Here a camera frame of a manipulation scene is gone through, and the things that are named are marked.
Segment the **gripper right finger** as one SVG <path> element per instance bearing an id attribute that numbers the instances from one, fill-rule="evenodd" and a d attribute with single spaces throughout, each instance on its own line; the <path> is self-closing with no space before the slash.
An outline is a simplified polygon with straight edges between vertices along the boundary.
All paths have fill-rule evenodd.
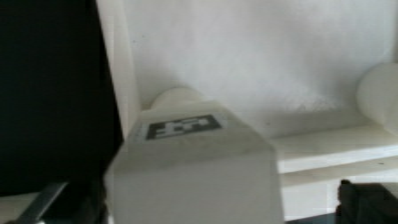
<path id="1" fill-rule="evenodd" d="M 336 224 L 398 224 L 398 183 L 353 183 L 337 187 Z"/>

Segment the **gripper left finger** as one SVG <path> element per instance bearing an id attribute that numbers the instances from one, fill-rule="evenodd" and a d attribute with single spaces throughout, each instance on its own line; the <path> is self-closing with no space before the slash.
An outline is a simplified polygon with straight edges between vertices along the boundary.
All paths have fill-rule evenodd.
<path id="1" fill-rule="evenodd" d="M 108 224 L 105 185 L 99 180 L 53 182 L 14 224 Z"/>

